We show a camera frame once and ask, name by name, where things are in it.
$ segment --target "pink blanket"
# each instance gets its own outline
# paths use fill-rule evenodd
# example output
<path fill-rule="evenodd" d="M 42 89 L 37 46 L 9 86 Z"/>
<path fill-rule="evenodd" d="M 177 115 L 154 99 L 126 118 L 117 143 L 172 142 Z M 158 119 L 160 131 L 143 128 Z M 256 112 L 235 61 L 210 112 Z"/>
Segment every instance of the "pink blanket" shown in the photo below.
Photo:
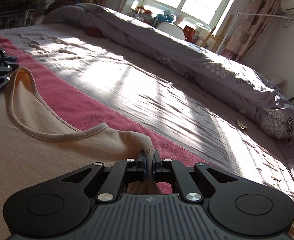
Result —
<path fill-rule="evenodd" d="M 117 130 L 131 130 L 148 135 L 155 149 L 159 150 L 162 159 L 179 160 L 186 166 L 194 166 L 196 162 L 207 163 L 167 138 L 70 86 L 44 65 L 36 62 L 30 55 L 20 51 L 10 40 L 0 36 L 0 46 L 6 54 L 17 57 L 20 66 L 24 66 L 32 72 L 42 98 L 56 114 L 72 126 L 80 130 L 87 130 L 105 122 L 109 127 Z M 161 188 L 166 193 L 170 191 L 166 184 L 161 185 Z"/>

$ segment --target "crosshair logo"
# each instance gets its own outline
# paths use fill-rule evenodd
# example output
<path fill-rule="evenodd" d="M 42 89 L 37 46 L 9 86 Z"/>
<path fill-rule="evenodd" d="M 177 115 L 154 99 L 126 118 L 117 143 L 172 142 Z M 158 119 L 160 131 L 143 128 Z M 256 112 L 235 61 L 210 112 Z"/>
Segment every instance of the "crosshair logo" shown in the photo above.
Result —
<path fill-rule="evenodd" d="M 149 201 L 150 203 L 153 202 L 155 199 L 153 197 L 148 197 L 146 198 L 147 201 Z"/>

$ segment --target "bed sheet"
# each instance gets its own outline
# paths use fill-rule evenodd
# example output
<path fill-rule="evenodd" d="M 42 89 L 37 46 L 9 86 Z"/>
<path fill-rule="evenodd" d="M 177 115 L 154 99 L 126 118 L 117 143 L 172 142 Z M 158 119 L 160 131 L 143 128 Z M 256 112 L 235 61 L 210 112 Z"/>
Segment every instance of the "bed sheet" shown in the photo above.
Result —
<path fill-rule="evenodd" d="M 275 141 L 241 113 L 171 69 L 69 25 L 0 33 L 90 97 L 211 164 L 275 187 L 294 200 L 294 180 Z M 246 125 L 245 130 L 239 128 L 238 120 Z"/>

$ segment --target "white metal pole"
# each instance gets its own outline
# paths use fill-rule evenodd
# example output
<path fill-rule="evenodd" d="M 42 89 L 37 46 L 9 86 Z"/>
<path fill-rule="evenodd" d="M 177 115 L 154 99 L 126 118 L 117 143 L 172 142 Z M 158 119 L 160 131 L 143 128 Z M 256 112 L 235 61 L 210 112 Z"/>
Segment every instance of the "white metal pole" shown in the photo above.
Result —
<path fill-rule="evenodd" d="M 291 19 L 291 20 L 294 20 L 294 18 L 292 17 L 286 17 L 286 16 L 281 16 L 281 15 L 273 15 L 273 14 L 258 14 L 258 13 L 239 13 L 237 14 L 235 20 L 233 21 L 232 25 L 230 26 L 227 34 L 225 35 L 222 43 L 220 44 L 220 46 L 218 47 L 218 49 L 216 50 L 216 53 L 218 53 L 218 51 L 221 49 L 221 47 L 223 46 L 224 42 L 226 41 L 227 37 L 228 37 L 228 34 L 230 33 L 230 30 L 233 28 L 235 22 L 236 22 L 236 19 L 239 15 L 255 15 L 255 16 L 270 16 L 270 17 L 277 17 L 277 18 L 284 18 L 284 19 Z"/>

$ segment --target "triangular cutout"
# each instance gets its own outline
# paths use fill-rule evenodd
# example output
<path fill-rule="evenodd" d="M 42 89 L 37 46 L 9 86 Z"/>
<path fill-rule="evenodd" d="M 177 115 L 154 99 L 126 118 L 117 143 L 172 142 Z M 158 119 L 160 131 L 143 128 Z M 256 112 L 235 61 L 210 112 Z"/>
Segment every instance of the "triangular cutout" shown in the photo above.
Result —
<path fill-rule="evenodd" d="M 238 179 L 224 174 L 220 171 L 214 169 L 207 169 L 207 171 L 217 180 L 219 183 L 228 183 L 233 181 L 238 181 Z"/>
<path fill-rule="evenodd" d="M 79 183 L 82 181 L 89 172 L 92 171 L 92 168 L 85 169 L 83 171 L 80 171 L 76 174 L 72 174 L 69 177 L 63 178 L 62 181 L 72 182 L 72 183 Z"/>

